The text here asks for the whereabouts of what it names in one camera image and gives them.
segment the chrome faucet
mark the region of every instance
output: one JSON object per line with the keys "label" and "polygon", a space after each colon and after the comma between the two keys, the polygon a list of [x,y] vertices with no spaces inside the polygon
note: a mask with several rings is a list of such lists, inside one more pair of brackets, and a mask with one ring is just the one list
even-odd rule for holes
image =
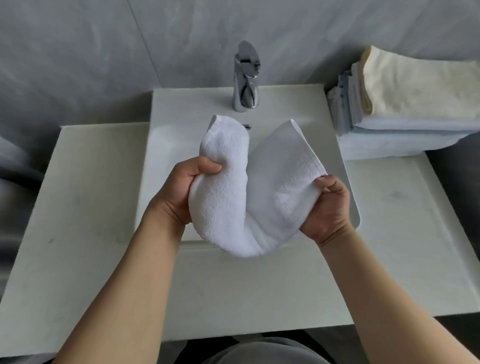
{"label": "chrome faucet", "polygon": [[243,40],[234,57],[233,109],[246,112],[258,106],[257,76],[260,71],[260,58],[251,43]]}

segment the hand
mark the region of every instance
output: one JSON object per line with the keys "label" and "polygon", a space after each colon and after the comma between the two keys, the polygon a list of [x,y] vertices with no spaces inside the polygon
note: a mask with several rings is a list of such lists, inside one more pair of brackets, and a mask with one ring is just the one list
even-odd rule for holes
{"label": "hand", "polygon": [[195,157],[177,163],[163,187],[148,204],[145,213],[149,211],[159,213],[184,228],[192,222],[188,209],[188,194],[195,176],[202,173],[218,173],[221,169],[220,164],[212,162],[207,157]]}
{"label": "hand", "polygon": [[348,211],[350,193],[343,182],[333,175],[319,177],[314,183],[322,189],[322,194],[300,231],[323,247],[351,227]]}

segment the person's left hand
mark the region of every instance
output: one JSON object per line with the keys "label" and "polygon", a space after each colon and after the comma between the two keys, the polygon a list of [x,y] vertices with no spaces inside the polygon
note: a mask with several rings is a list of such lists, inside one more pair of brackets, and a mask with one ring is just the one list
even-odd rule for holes
{"label": "person's left hand", "polygon": [[192,222],[188,209],[188,194],[193,179],[197,174],[218,173],[221,169],[220,164],[212,162],[207,157],[195,157],[177,163],[163,187],[148,204],[146,213],[149,211],[159,213],[185,227]]}

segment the rectangular sink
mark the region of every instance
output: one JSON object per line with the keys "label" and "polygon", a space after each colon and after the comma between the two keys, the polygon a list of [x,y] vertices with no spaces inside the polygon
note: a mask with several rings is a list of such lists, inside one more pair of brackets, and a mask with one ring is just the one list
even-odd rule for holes
{"label": "rectangular sink", "polygon": [[[198,155],[200,142],[214,114],[227,115],[242,124],[251,124],[250,150],[281,123],[295,120],[327,172],[339,177],[351,193],[323,85],[262,86],[259,88],[260,105],[245,113],[233,110],[232,94],[231,87],[160,89],[153,92],[135,227],[174,165]],[[359,226],[360,216],[353,194],[350,219],[355,228]],[[306,239],[298,233],[292,243]],[[200,236],[189,224],[182,241],[199,240]]]}

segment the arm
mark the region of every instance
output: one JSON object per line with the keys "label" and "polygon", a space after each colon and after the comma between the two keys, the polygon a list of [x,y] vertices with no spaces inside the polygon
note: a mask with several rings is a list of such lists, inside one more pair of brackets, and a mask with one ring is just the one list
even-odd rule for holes
{"label": "arm", "polygon": [[54,364],[156,363],[178,245],[191,221],[190,185],[195,175],[220,169],[205,157],[175,166]]}
{"label": "arm", "polygon": [[348,189],[334,176],[301,231],[315,240],[372,364],[480,363],[423,310],[375,259],[348,219]]}

